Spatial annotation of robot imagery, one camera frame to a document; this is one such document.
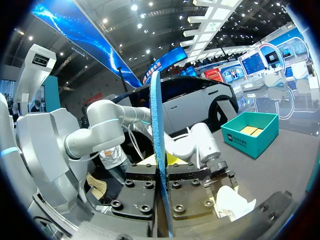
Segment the red sign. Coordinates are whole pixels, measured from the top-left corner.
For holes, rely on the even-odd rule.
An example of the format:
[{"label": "red sign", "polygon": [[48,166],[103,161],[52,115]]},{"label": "red sign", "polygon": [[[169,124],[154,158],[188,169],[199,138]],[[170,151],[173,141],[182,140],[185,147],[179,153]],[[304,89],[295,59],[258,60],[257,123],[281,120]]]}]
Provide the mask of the red sign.
[{"label": "red sign", "polygon": [[221,83],[224,82],[224,80],[222,79],[222,76],[221,76],[219,68],[215,68],[215,69],[211,69],[211,70],[205,71],[204,75],[205,75],[205,77],[207,79],[216,80],[216,81],[219,81]]},{"label": "red sign", "polygon": [[99,92],[97,95],[95,95],[95,96],[89,98],[87,101],[85,101],[85,102],[83,103],[83,105],[92,104],[92,103],[94,103],[94,102],[96,102],[96,101],[98,101],[98,100],[101,100],[103,97],[104,97],[104,96],[102,95],[102,92]]}]

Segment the teal box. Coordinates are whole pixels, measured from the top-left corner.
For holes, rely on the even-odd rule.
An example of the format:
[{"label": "teal box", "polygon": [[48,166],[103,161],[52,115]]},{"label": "teal box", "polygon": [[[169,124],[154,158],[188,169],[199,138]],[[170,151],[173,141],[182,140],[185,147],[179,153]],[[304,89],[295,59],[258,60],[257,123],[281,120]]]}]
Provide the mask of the teal box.
[{"label": "teal box", "polygon": [[[258,136],[240,132],[246,126],[263,129]],[[245,111],[221,126],[224,142],[256,159],[279,134],[279,116]]]}]

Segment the gray floor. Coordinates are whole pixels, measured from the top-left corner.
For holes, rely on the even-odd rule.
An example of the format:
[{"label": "gray floor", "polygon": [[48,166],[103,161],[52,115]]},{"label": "gray floor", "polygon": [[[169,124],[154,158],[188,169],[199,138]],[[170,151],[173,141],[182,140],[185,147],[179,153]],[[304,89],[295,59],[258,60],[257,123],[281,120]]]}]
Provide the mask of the gray floor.
[{"label": "gray floor", "polygon": [[221,130],[213,133],[221,158],[234,170],[239,194],[256,205],[277,191],[289,191],[297,202],[305,194],[314,169],[320,139],[315,136],[279,130],[279,135],[257,158],[253,159],[224,143]]}]

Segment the bolt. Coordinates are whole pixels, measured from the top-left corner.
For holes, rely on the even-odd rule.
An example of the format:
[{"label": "bolt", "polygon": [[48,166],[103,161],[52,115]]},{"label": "bolt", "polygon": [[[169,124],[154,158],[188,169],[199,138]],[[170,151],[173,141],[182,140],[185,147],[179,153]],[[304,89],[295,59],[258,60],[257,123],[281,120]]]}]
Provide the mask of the bolt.
[{"label": "bolt", "polygon": [[172,188],[174,189],[180,189],[181,188],[181,183],[178,181],[175,181],[172,183]]},{"label": "bolt", "polygon": [[179,204],[179,205],[174,206],[173,211],[176,214],[180,215],[180,214],[184,214],[186,212],[186,208],[182,204]]},{"label": "bolt", "polygon": [[269,219],[271,221],[275,221],[277,218],[278,218],[278,214],[276,212],[273,211],[272,213],[270,213]]},{"label": "bolt", "polygon": [[139,206],[139,210],[140,212],[142,212],[144,215],[149,215],[151,213],[151,207],[149,207],[149,205],[147,204],[143,204],[141,206]]},{"label": "bolt", "polygon": [[122,205],[122,203],[121,203],[120,201],[118,201],[118,200],[112,200],[112,201],[110,202],[110,205],[111,205],[111,207],[112,207],[113,209],[115,209],[115,210],[121,210],[121,209],[124,208],[124,206]]},{"label": "bolt", "polygon": [[132,180],[126,180],[126,181],[124,182],[124,184],[125,184],[125,186],[128,187],[128,188],[133,188],[133,187],[135,186],[135,183],[134,183],[134,181],[132,181]]},{"label": "bolt", "polygon": [[132,238],[127,234],[121,234],[116,238],[116,240],[132,240]]},{"label": "bolt", "polygon": [[151,181],[145,182],[143,186],[146,189],[153,189],[154,188],[154,184]]},{"label": "bolt", "polygon": [[261,210],[261,212],[267,211],[268,208],[269,208],[269,206],[268,206],[267,204],[265,204],[265,203],[262,203],[262,204],[260,205],[260,210]]},{"label": "bolt", "polygon": [[194,180],[192,181],[191,185],[192,185],[193,187],[198,187],[198,186],[200,186],[200,181],[199,181],[199,179],[194,179]]},{"label": "bolt", "polygon": [[204,201],[204,206],[207,208],[212,208],[214,206],[214,202],[210,199]]}]

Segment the white wall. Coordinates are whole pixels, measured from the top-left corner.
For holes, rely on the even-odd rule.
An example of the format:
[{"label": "white wall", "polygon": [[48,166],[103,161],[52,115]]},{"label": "white wall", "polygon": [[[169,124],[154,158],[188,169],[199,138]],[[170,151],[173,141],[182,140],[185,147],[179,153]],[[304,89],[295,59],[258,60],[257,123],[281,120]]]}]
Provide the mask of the white wall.
[{"label": "white wall", "polygon": [[[126,84],[126,87],[128,91],[133,89],[128,84]],[[70,92],[69,96],[62,101],[61,107],[67,107],[68,111],[79,119],[83,116],[81,109],[84,102],[100,92],[103,97],[110,94],[122,95],[125,93],[125,88],[121,78],[106,69],[105,71],[88,79],[75,91]]]}]

